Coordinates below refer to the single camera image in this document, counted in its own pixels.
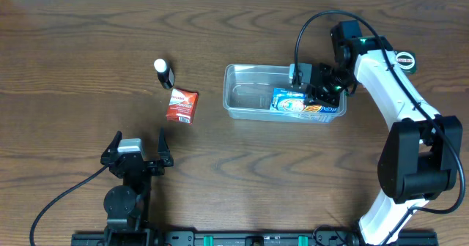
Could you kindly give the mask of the green ointment box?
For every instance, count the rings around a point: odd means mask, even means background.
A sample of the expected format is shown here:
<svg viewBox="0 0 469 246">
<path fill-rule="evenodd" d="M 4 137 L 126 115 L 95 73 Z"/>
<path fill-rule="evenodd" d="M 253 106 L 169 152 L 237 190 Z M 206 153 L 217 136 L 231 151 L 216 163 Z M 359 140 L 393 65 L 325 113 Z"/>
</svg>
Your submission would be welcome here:
<svg viewBox="0 0 469 246">
<path fill-rule="evenodd" d="M 394 51 L 396 62 L 406 75 L 413 75 L 417 71 L 416 55 L 412 51 Z"/>
</svg>

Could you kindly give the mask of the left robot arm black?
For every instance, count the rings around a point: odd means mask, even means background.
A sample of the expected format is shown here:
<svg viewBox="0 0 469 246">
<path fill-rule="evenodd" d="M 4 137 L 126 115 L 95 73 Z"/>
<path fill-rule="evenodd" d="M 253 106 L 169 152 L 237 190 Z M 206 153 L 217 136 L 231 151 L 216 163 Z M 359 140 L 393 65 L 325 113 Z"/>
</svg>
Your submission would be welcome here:
<svg viewBox="0 0 469 246">
<path fill-rule="evenodd" d="M 152 177 L 164 175 L 165 168 L 174 165 L 163 130 L 158 139 L 158 155 L 156 160 L 145 160 L 141 139 L 124 139 L 120 131 L 102 153 L 100 163 L 122 184 L 110 189 L 104 198 L 107 226 L 99 245 L 164 244 L 162 232 L 148 221 Z"/>
</svg>

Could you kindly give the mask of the blue fever patch box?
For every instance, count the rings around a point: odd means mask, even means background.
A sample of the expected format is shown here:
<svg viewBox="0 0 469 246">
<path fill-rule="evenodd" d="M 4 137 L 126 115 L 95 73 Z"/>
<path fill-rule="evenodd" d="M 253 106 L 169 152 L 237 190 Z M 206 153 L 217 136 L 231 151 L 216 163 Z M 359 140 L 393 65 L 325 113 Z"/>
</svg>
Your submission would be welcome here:
<svg viewBox="0 0 469 246">
<path fill-rule="evenodd" d="M 270 104 L 271 111 L 281 112 L 312 112 L 312 113 L 336 113 L 337 108 L 325 107 L 313 102 L 305 104 L 306 95 L 302 92 L 287 89 L 274 88 Z"/>
</svg>

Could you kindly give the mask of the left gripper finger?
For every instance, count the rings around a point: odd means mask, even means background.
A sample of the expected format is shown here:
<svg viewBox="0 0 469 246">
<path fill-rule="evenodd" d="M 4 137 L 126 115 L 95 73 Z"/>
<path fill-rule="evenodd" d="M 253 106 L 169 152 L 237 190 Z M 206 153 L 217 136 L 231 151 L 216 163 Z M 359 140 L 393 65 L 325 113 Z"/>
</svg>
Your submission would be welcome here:
<svg viewBox="0 0 469 246">
<path fill-rule="evenodd" d="M 118 146 L 121 140 L 122 140 L 122 132 L 117 131 L 113 140 L 111 141 L 111 143 L 108 145 L 108 147 L 105 150 L 105 157 L 111 157 L 118 152 Z"/>
<path fill-rule="evenodd" d="M 163 128 L 160 129 L 158 138 L 158 154 L 162 160 L 168 160 L 170 158 L 170 150 L 166 143 L 166 137 Z"/>
</svg>

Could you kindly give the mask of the clear plastic container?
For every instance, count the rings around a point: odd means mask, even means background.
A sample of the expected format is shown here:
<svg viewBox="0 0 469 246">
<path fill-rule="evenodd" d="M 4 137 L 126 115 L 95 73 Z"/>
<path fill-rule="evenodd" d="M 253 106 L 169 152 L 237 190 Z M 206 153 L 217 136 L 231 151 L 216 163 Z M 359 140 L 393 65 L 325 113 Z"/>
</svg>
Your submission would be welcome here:
<svg viewBox="0 0 469 246">
<path fill-rule="evenodd" d="M 329 123 L 347 110 L 342 94 L 336 113 L 271 111 L 274 88 L 305 94 L 303 89 L 291 87 L 288 66 L 230 64 L 225 70 L 223 106 L 233 119 L 269 122 Z"/>
</svg>

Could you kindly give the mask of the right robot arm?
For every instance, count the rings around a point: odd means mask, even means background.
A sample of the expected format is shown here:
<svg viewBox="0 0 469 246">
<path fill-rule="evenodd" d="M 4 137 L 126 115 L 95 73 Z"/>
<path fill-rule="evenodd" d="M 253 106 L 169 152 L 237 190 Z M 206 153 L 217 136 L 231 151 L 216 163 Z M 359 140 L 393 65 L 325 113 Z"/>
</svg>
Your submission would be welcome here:
<svg viewBox="0 0 469 246">
<path fill-rule="evenodd" d="M 343 92 L 362 84 L 389 129 L 377 166 L 380 192 L 358 221 L 362 245 L 389 245 L 411 216 L 428 212 L 426 204 L 459 182 L 455 211 L 465 195 L 459 159 L 462 124 L 442 116 L 415 89 L 396 62 L 387 39 L 362 35 L 357 20 L 342 21 L 330 31 L 336 67 L 320 64 L 299 73 L 307 86 L 306 104 L 337 108 Z"/>
</svg>

